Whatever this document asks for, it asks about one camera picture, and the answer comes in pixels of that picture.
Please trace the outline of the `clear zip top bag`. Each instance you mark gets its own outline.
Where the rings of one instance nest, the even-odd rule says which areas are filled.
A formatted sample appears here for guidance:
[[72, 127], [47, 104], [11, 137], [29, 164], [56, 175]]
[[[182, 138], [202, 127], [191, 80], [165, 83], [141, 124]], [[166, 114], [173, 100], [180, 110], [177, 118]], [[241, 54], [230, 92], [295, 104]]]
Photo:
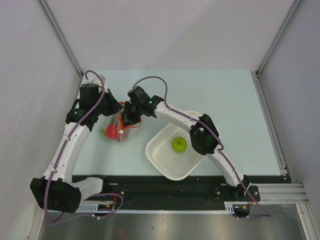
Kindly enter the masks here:
[[136, 128], [139, 128], [141, 126], [140, 125], [139, 127], [136, 127], [136, 128], [123, 128], [122, 121], [121, 121], [121, 113], [122, 113], [122, 111], [123, 111], [123, 109], [120, 112], [111, 115], [110, 119], [108, 120], [108, 122], [103, 125], [102, 128], [104, 128], [104, 129], [106, 129], [106, 127], [108, 125], [111, 125], [111, 124], [117, 125], [117, 129], [118, 129], [118, 132], [119, 132], [118, 139], [113, 140], [113, 139], [109, 139], [107, 137], [103, 137], [106, 141], [107, 140], [110, 140], [110, 141], [112, 140], [112, 141], [117, 141], [117, 142], [123, 142], [131, 135], [132, 132], [135, 132]]

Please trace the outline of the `red fake apple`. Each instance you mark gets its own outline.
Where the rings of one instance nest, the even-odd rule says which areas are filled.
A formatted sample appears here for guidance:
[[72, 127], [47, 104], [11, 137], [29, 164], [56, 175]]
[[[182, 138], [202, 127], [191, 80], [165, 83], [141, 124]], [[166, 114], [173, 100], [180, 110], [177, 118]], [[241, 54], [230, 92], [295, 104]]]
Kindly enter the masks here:
[[118, 126], [115, 124], [109, 124], [104, 130], [104, 135], [111, 140], [118, 139], [119, 137]]

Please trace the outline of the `green fake apple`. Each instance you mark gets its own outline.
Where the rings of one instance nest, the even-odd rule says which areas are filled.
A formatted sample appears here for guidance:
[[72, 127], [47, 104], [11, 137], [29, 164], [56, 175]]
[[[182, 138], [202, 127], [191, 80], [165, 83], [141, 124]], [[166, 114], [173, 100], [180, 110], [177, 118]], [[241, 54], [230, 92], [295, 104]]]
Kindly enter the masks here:
[[171, 147], [176, 153], [183, 153], [186, 151], [188, 143], [184, 137], [177, 136], [171, 142]]

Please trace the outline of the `green fake grapes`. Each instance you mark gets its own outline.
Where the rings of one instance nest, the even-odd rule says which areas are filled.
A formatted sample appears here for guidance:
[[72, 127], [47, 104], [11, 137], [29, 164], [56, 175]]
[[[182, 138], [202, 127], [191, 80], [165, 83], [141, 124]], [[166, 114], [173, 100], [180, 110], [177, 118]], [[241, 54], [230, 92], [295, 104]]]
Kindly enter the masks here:
[[102, 138], [105, 138], [105, 137], [106, 137], [106, 135], [105, 135], [105, 129], [104, 129], [104, 128], [100, 128], [100, 129], [99, 129], [99, 134], [100, 134], [100, 136], [101, 136]]

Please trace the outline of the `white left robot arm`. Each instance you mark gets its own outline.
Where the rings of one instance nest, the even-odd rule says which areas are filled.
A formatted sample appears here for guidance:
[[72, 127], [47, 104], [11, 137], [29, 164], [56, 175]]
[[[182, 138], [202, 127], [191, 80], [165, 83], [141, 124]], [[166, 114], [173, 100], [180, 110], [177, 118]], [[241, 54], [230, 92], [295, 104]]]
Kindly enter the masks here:
[[79, 98], [66, 117], [59, 147], [47, 170], [33, 178], [30, 189], [41, 209], [75, 213], [80, 203], [95, 195], [100, 200], [110, 196], [111, 188], [99, 177], [87, 177], [73, 183], [73, 172], [80, 151], [100, 115], [118, 113], [123, 107], [110, 89], [96, 83], [80, 87]]

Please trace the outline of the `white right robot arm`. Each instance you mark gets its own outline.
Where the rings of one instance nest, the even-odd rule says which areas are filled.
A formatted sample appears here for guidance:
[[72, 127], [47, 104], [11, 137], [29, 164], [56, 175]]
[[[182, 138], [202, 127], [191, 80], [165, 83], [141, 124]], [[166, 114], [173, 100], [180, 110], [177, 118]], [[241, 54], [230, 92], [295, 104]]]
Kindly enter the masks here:
[[200, 155], [206, 156], [221, 171], [227, 185], [231, 186], [230, 194], [242, 201], [249, 194], [249, 178], [241, 173], [224, 151], [220, 133], [209, 115], [195, 114], [174, 108], [166, 102], [166, 98], [149, 95], [139, 86], [128, 93], [129, 103], [125, 111], [129, 113], [129, 121], [134, 123], [140, 116], [163, 119], [182, 128], [189, 133], [192, 148]]

